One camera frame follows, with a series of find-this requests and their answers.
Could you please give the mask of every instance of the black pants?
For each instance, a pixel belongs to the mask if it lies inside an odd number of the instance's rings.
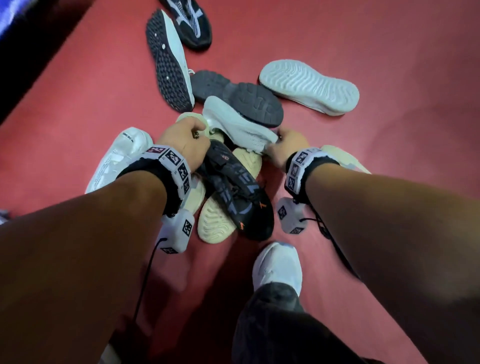
[[[326,326],[306,313],[284,283],[259,288],[237,322],[234,364],[381,363],[362,359]]]

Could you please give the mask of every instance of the red floor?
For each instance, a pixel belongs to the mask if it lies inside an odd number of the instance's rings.
[[[373,173],[480,197],[480,3],[201,5],[213,44],[203,54],[187,52],[190,68],[255,82],[269,61],[293,58],[348,79],[360,90],[354,111],[332,118],[284,101],[284,124],[314,145],[347,150]],[[0,208],[19,215],[80,195],[121,130],[136,126],[157,136],[175,121],[156,88],[144,35],[157,6],[155,0],[97,0],[90,8],[0,128]],[[305,309],[346,344],[390,364],[424,363],[313,223],[297,239],[277,224],[274,238],[299,251]],[[145,333],[153,331],[150,353],[168,362],[228,363],[256,252],[256,244],[242,239],[207,245],[194,237],[184,254],[158,254],[140,317]]]

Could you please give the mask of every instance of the wrist-mounted device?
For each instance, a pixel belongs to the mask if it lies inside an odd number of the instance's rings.
[[[295,201],[310,205],[305,191],[305,183],[310,173],[312,173],[316,167],[325,163],[340,165],[340,163],[320,148],[302,149],[293,153],[287,159],[285,189],[292,195]]]
[[[192,183],[190,168],[185,158],[170,146],[153,145],[134,158],[117,178],[136,170],[150,172],[162,181],[167,191],[167,203],[163,214],[174,216]]]

